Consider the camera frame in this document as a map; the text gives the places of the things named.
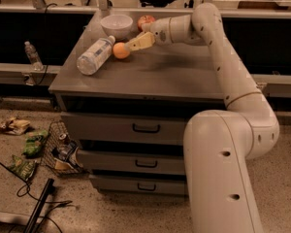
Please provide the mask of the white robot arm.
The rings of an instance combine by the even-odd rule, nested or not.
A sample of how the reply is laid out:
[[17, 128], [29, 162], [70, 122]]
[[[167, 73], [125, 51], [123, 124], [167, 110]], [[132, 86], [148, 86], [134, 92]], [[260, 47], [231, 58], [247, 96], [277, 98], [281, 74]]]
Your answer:
[[194, 233], [264, 233], [246, 160], [270, 151], [279, 136], [276, 115], [223, 29], [211, 3], [183, 17], [141, 22], [126, 47], [205, 43], [223, 94], [224, 111], [203, 111], [184, 130], [183, 152]]

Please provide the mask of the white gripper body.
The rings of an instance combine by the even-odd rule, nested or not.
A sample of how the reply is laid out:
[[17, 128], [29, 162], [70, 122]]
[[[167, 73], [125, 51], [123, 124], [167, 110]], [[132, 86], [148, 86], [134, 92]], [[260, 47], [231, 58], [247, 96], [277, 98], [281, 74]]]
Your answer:
[[150, 26], [150, 32], [153, 34], [157, 45], [169, 45], [170, 36], [170, 18], [161, 18], [153, 22]]

